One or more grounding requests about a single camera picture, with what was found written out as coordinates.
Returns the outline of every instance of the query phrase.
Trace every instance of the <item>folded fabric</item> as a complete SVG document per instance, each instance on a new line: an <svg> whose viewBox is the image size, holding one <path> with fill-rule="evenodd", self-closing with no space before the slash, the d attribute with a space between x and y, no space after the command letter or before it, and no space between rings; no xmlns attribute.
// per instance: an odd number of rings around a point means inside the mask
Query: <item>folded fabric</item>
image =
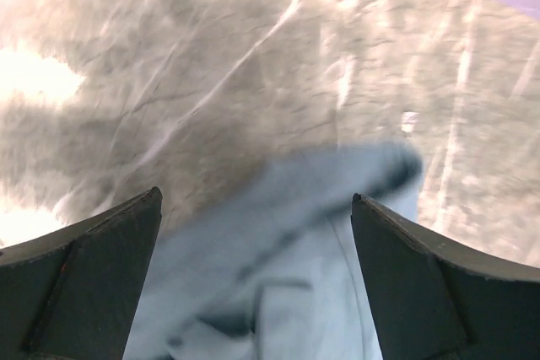
<svg viewBox="0 0 540 360"><path fill-rule="evenodd" d="M351 229L355 193L415 220L423 166L403 142L271 162L160 239L126 360L380 360Z"/></svg>

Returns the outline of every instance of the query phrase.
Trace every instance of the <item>marble surface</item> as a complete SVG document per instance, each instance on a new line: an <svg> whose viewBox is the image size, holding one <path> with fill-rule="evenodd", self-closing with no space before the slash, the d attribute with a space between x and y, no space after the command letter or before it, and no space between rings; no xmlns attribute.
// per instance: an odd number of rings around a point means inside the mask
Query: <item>marble surface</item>
<svg viewBox="0 0 540 360"><path fill-rule="evenodd" d="M539 41L494 0L0 0L0 240L152 185L178 227L272 156L409 137L423 225L540 266Z"/></svg>

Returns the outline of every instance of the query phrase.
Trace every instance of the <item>crumpled cloth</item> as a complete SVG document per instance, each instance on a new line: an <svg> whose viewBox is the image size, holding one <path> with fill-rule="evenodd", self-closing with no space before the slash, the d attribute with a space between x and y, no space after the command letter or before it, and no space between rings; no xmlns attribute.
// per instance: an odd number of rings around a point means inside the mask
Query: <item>crumpled cloth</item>
<svg viewBox="0 0 540 360"><path fill-rule="evenodd" d="M381 360L351 229L363 193L416 220L422 159L405 142L271 162L160 239L126 360Z"/></svg>

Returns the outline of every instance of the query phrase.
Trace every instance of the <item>gray marble countertop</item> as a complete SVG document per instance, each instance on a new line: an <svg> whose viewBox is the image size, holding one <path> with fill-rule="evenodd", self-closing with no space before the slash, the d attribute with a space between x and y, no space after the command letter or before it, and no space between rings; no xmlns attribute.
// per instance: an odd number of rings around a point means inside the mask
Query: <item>gray marble countertop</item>
<svg viewBox="0 0 540 360"><path fill-rule="evenodd" d="M540 266L539 41L494 0L0 0L0 240L152 185L174 228L272 156L409 137L423 225Z"/></svg>

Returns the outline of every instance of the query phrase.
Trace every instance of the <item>blue garment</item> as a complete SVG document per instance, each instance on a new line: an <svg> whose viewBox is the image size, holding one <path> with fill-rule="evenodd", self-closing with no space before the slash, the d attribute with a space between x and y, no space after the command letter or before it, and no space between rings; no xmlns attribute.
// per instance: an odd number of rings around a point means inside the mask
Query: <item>blue garment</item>
<svg viewBox="0 0 540 360"><path fill-rule="evenodd" d="M403 142L296 153L158 241L125 360L380 360L354 193L416 219Z"/></svg>

